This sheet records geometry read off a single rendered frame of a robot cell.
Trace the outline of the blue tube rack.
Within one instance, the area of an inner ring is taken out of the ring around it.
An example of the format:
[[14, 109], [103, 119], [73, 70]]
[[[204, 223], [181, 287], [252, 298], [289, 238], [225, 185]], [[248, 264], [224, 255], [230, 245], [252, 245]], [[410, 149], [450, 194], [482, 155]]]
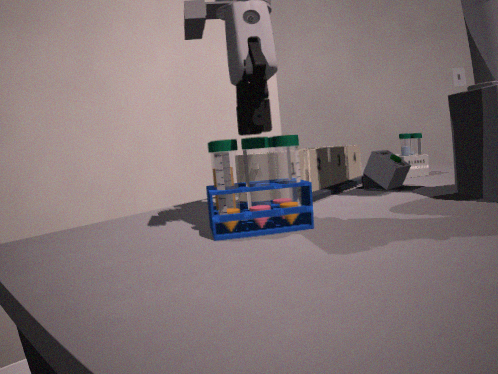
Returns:
[[[313, 199], [312, 190], [308, 181], [301, 180], [298, 183], [292, 184], [278, 184], [278, 182], [271, 182], [270, 185], [262, 187], [247, 187], [246, 182], [238, 183], [239, 188], [232, 190], [216, 190], [213, 185], [206, 186], [207, 199], [211, 215], [212, 210], [212, 226], [214, 241], [237, 239], [245, 237], [254, 237], [270, 234], [278, 234], [285, 232], [293, 232], [300, 230], [312, 229], [314, 224], [313, 218]], [[252, 192], [261, 190], [271, 190], [271, 189], [281, 189], [281, 188], [291, 188], [301, 186], [301, 200], [302, 206], [281, 208], [279, 204], [274, 204], [271, 200], [271, 210], [253, 211], [248, 210], [248, 203], [240, 203], [240, 212], [235, 214], [225, 214], [218, 215], [218, 210], [216, 206], [213, 206], [212, 195], [222, 195], [222, 194], [232, 194], [232, 193], [242, 193], [242, 192]], [[210, 197], [209, 197], [210, 196]], [[305, 213], [308, 212], [308, 213]], [[300, 213], [294, 224], [289, 224], [285, 219], [281, 219], [280, 215], [289, 215]], [[275, 217], [272, 217], [275, 216]], [[270, 217], [266, 226], [264, 228], [259, 228], [257, 224], [252, 220], [255, 218]], [[246, 220], [249, 219], [249, 220]], [[234, 231], [228, 231], [222, 223], [218, 222], [228, 222], [237, 221]]]

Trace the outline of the white tube rack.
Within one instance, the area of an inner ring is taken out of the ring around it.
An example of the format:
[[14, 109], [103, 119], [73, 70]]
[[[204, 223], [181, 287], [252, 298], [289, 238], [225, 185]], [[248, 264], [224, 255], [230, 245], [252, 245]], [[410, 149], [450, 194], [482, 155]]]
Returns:
[[411, 165], [406, 178], [429, 176], [429, 161], [427, 154], [411, 156], [401, 156], [401, 154], [395, 155], [403, 158]]

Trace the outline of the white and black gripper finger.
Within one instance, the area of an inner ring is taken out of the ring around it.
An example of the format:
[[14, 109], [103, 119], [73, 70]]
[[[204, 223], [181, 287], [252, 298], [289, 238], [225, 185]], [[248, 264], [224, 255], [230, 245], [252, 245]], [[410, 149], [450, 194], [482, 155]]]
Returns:
[[245, 132], [243, 102], [242, 102], [242, 100], [245, 100], [245, 96], [244, 96], [244, 89], [242, 83], [243, 83], [242, 80], [239, 80], [239, 82], [236, 85], [236, 99], [237, 99], [236, 111], [237, 111], [238, 134], [241, 136], [261, 134], [261, 133], [247, 134]]
[[246, 74], [245, 69], [242, 76], [245, 95], [245, 100], [243, 100], [245, 132], [270, 132], [272, 130], [272, 122], [270, 99], [266, 99], [269, 98], [265, 73], [266, 62], [257, 37], [248, 38], [248, 49], [253, 73]]

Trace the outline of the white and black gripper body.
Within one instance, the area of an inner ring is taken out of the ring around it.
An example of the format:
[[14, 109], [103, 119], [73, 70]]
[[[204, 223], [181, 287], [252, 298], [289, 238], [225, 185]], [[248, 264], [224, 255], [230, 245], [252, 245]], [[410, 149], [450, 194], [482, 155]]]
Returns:
[[233, 0], [216, 10], [216, 16], [226, 20], [227, 59], [232, 85], [236, 86], [242, 80], [245, 69], [246, 73], [253, 73], [250, 55], [247, 54], [248, 38], [257, 37], [264, 59], [266, 57], [267, 81], [277, 72], [277, 56], [269, 15], [271, 11], [271, 5], [262, 0]]

